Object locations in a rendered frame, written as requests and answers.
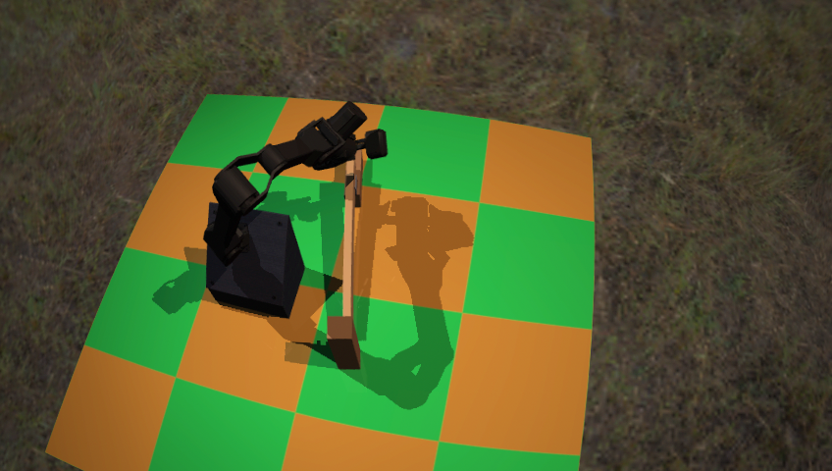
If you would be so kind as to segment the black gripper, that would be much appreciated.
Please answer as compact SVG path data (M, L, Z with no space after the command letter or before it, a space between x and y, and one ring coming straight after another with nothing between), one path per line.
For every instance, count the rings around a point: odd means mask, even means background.
M386 157L388 155L387 134L384 130L376 129L366 131L363 139L353 140L352 138L344 139L346 144L341 148L340 153L334 158L329 158L322 165L313 166L317 171L326 170L337 167L348 161L355 160L356 150L365 149L368 158L376 159ZM363 142L363 143L362 143Z

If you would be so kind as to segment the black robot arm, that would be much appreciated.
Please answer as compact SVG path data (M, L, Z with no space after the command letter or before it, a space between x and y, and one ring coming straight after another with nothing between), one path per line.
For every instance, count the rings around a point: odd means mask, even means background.
M249 251L248 228L239 221L266 198L272 180L296 165L311 168L334 158L346 144L344 139L356 140L354 132L367 119L356 104L347 101L329 119L314 119L295 139L277 145L269 143L258 152L238 156L216 175L212 189L219 207L215 221L207 224L203 240L226 267L241 252ZM261 194L238 168L257 162L270 175L267 188Z

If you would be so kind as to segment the long brown wooden rail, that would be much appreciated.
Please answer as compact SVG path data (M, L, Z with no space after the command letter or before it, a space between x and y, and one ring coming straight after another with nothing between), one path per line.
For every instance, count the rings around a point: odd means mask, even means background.
M345 178L344 246L343 246L343 313L353 315L354 236L355 236L355 160L347 162Z

